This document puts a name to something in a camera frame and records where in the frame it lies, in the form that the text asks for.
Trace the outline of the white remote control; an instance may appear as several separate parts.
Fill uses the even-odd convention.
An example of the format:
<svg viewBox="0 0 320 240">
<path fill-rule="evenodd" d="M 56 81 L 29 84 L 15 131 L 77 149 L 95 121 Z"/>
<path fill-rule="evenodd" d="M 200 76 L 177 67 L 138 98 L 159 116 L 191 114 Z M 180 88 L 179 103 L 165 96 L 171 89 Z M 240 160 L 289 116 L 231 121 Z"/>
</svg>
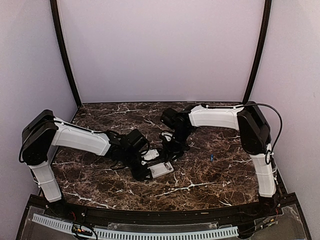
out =
<svg viewBox="0 0 320 240">
<path fill-rule="evenodd" d="M 174 168 L 169 161 L 149 166 L 148 169 L 151 171 L 151 176 L 153 179 L 164 176 L 174 171 Z"/>
</svg>

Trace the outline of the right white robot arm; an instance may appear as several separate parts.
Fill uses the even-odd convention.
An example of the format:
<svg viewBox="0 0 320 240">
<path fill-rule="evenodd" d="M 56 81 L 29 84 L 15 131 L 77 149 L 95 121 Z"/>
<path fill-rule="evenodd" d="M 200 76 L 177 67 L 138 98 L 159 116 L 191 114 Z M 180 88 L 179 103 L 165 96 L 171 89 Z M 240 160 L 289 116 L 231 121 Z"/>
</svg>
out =
<svg viewBox="0 0 320 240">
<path fill-rule="evenodd" d="M 164 151 L 175 156 L 189 149 L 187 139 L 198 127 L 239 131 L 241 146 L 253 161 L 259 196 L 264 198 L 255 205 L 255 213 L 266 217 L 275 208 L 271 198 L 276 193 L 276 177 L 272 168 L 276 141 L 271 138 L 271 127 L 260 110 L 262 106 L 250 101 L 234 106 L 191 105 L 181 111 L 167 108 L 160 120 L 173 132 L 161 133 L 159 137 Z"/>
</svg>

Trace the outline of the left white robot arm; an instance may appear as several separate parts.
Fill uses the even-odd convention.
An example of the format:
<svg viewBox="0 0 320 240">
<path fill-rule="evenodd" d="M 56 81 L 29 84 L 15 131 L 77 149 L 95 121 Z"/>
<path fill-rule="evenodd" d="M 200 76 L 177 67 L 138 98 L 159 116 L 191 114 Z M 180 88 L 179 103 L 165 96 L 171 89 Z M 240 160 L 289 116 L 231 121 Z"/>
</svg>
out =
<svg viewBox="0 0 320 240">
<path fill-rule="evenodd" d="M 147 144 L 138 129 L 128 134 L 94 131 L 56 118 L 46 109 L 23 129 L 18 160 L 29 166 L 44 197 L 51 203 L 51 210 L 58 217 L 67 218 L 71 208 L 62 200 L 63 193 L 49 163 L 50 147 L 73 148 L 121 162 L 130 169 L 135 180 L 144 181 L 152 177 L 152 171 L 142 164 L 141 149 Z"/>
</svg>

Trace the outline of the black front rail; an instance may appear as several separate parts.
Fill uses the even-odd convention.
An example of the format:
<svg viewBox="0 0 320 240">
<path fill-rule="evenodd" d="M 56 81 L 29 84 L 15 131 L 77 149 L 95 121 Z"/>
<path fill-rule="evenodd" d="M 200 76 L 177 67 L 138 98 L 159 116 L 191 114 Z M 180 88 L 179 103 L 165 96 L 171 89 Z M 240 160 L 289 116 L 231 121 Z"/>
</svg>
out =
<svg viewBox="0 0 320 240">
<path fill-rule="evenodd" d="M 252 225 L 254 220 L 266 218 L 282 213 L 276 206 L 266 206 L 260 202 L 253 202 L 237 206 L 212 208 L 203 210 L 182 211 L 134 211 L 116 210 L 100 207 L 84 206 L 73 203 L 60 203 L 54 206 L 47 203 L 45 198 L 31 194 L 27 206 L 38 207 L 44 213 L 53 216 L 64 216 L 68 220 L 73 218 L 79 223 L 91 226 L 107 226 L 109 223 L 143 224 L 143 225 L 174 225 L 200 224 L 218 222 L 219 224 Z"/>
</svg>

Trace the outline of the right black frame post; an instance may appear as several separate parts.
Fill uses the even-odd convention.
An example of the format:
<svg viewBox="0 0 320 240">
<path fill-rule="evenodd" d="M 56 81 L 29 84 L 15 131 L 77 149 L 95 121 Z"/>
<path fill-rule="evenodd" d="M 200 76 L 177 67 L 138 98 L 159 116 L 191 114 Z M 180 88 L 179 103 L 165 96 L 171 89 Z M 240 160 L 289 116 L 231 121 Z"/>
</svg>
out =
<svg viewBox="0 0 320 240">
<path fill-rule="evenodd" d="M 265 0 L 263 14 L 262 14 L 262 20 L 261 20 L 261 26 L 260 26 L 259 36 L 258 36 L 257 47 L 256 47 L 256 51 L 255 51 L 248 83 L 247 83 L 247 86 L 246 86 L 246 89 L 244 92 L 244 96 L 242 99 L 243 104 L 246 104 L 250 100 L 250 96 L 252 94 L 255 80 L 256 80 L 256 77 L 258 74 L 258 70 L 259 70 L 259 66 L 260 66 L 260 62 L 261 62 L 261 58 L 262 58 L 262 54 L 263 54 L 263 50 L 264 50 L 265 40 L 266 40 L 266 36 L 267 36 L 271 8 L 272 8 L 272 0 Z"/>
</svg>

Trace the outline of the black frame post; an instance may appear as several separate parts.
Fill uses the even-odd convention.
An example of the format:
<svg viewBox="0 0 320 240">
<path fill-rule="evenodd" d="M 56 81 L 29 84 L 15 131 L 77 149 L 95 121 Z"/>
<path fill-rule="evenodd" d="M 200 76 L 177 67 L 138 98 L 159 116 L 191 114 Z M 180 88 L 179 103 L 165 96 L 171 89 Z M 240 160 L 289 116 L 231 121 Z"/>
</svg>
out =
<svg viewBox="0 0 320 240">
<path fill-rule="evenodd" d="M 272 0 L 265 0 L 263 14 L 262 14 L 262 20 L 261 20 L 261 26 L 260 26 L 259 36 L 258 36 L 257 47 L 256 47 L 256 51 L 255 51 L 248 83 L 247 83 L 247 86 L 246 86 L 246 89 L 244 92 L 244 96 L 242 99 L 243 104 L 246 104 L 250 100 L 250 96 L 252 94 L 255 80 L 256 80 L 256 77 L 258 74 L 258 70 L 259 70 L 259 66 L 260 66 L 260 62 L 261 62 L 261 58 L 262 58 L 262 54 L 263 54 L 263 50 L 264 50 L 265 40 L 266 40 L 266 36 L 267 36 L 271 8 L 272 8 Z"/>
<path fill-rule="evenodd" d="M 59 47 L 59 52 L 60 56 L 62 59 L 64 71 L 68 80 L 68 84 L 74 99 L 74 102 L 76 104 L 77 108 L 80 108 L 82 106 L 82 101 L 80 98 L 80 94 L 78 92 L 77 86 L 76 86 L 76 81 L 72 72 L 69 56 L 67 53 L 67 48 L 65 44 L 65 39 L 64 39 L 64 34 L 63 34 L 63 29 L 61 25 L 61 19 L 60 19 L 60 13 L 59 13 L 59 8 L 58 8 L 58 1 L 57 0 L 50 0 L 50 9 L 51 9 L 51 15 L 52 15 L 52 20 L 53 20 L 53 25 L 54 25 L 54 30 L 55 30 L 55 35 Z"/>
</svg>

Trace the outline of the left black frame post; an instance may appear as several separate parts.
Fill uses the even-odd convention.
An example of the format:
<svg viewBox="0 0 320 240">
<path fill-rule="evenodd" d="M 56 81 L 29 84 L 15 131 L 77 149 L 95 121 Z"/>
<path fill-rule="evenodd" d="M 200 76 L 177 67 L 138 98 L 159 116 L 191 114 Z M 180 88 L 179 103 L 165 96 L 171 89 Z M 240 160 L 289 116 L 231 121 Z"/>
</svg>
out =
<svg viewBox="0 0 320 240">
<path fill-rule="evenodd" d="M 54 25 L 54 30 L 55 30 L 55 35 L 59 47 L 59 52 L 60 56 L 62 59 L 64 71 L 68 80 L 68 84 L 74 99 L 74 102 L 76 104 L 77 108 L 80 108 L 82 106 L 82 101 L 80 98 L 80 94 L 78 92 L 77 86 L 76 86 L 76 81 L 72 72 L 69 56 L 67 53 L 67 48 L 65 44 L 65 39 L 64 39 L 64 34 L 63 34 L 63 29 L 61 25 L 61 19 L 60 19 L 60 13 L 59 13 L 59 8 L 58 8 L 58 1 L 57 0 L 50 0 L 50 9 L 51 9 L 51 15 L 52 15 L 52 20 L 53 20 L 53 25 Z"/>
</svg>

